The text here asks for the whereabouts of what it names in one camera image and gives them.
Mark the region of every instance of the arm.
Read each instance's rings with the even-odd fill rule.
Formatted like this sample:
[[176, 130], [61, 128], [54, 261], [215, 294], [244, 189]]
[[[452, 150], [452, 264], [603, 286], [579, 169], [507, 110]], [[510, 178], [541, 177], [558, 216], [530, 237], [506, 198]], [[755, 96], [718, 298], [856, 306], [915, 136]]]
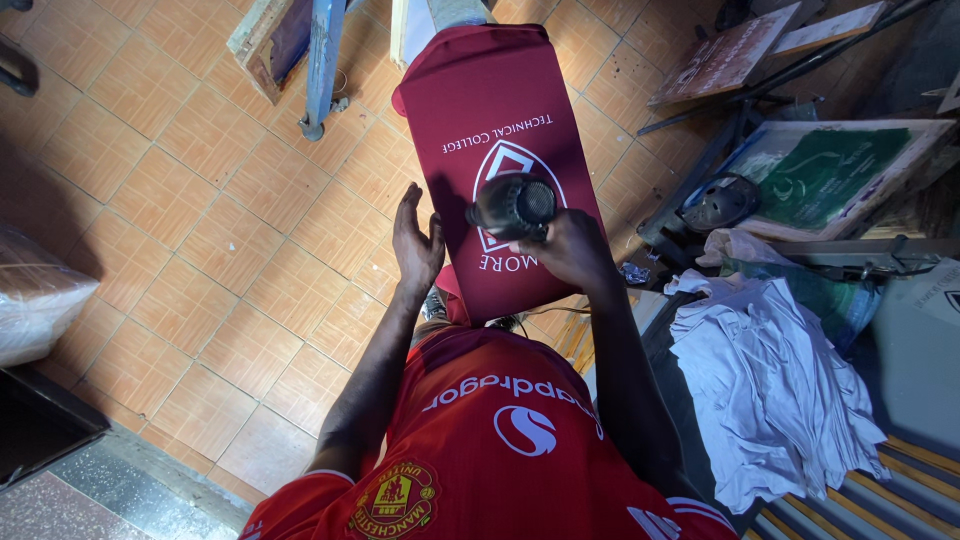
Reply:
[[358, 480], [361, 458], [380, 448], [394, 415], [420, 305], [444, 265], [440, 216], [431, 216], [429, 238], [417, 224], [417, 203], [422, 195], [422, 189], [410, 184], [396, 210], [394, 252], [400, 282], [370, 345], [326, 414], [317, 438], [317, 455], [307, 471], [330, 469]]
[[587, 294], [600, 421], [631, 469], [664, 497], [700, 501], [686, 478], [680, 436], [643, 353], [623, 278], [596, 220], [580, 210], [561, 210], [546, 241], [521, 241], [511, 249], [536, 257]]

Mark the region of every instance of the manchester united crest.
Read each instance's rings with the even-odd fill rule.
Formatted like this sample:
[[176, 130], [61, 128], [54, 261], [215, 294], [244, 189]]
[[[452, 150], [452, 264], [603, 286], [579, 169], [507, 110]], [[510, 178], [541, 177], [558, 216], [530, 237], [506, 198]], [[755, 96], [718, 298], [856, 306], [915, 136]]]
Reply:
[[413, 461], [383, 471], [357, 499], [347, 531], [370, 540], [394, 540], [426, 527], [434, 517], [440, 486], [436, 472]]

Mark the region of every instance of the green screen print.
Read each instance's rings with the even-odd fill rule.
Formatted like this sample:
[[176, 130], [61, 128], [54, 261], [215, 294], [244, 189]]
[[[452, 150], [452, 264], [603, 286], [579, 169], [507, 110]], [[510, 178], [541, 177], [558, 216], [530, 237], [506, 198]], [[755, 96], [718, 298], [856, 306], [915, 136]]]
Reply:
[[756, 215], [795, 229], [820, 230], [909, 140], [906, 128], [810, 132], [759, 183]]

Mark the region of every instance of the man's right hand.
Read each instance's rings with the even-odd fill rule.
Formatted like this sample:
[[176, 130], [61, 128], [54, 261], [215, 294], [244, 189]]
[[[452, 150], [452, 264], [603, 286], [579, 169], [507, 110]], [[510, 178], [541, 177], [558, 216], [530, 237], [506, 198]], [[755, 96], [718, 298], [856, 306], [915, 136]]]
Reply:
[[547, 225], [546, 240], [510, 243], [514, 253], [532, 255], [563, 282], [576, 285], [588, 296], [622, 287], [610, 248], [595, 219], [579, 209], [559, 209]]

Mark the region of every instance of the white shield logo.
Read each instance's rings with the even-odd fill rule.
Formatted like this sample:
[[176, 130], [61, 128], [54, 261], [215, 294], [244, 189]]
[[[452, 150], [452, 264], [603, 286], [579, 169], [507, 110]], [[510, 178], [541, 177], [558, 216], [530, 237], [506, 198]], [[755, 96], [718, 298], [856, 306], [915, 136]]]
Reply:
[[[498, 174], [508, 172], [533, 173], [545, 180], [552, 180], [556, 187], [559, 202], [566, 208], [564, 189], [560, 187], [560, 182], [557, 181], [557, 176], [553, 174], [550, 167], [533, 152], [502, 138], [496, 141], [487, 156], [483, 158], [483, 162], [480, 163], [477, 179], [473, 184], [473, 202], [475, 203], [477, 200], [477, 192], [480, 190], [481, 182], [487, 182]], [[480, 245], [483, 246], [483, 251], [486, 253], [505, 248], [508, 245], [507, 242], [500, 242], [489, 235], [483, 234], [479, 227], [477, 227], [477, 234], [480, 235]]]

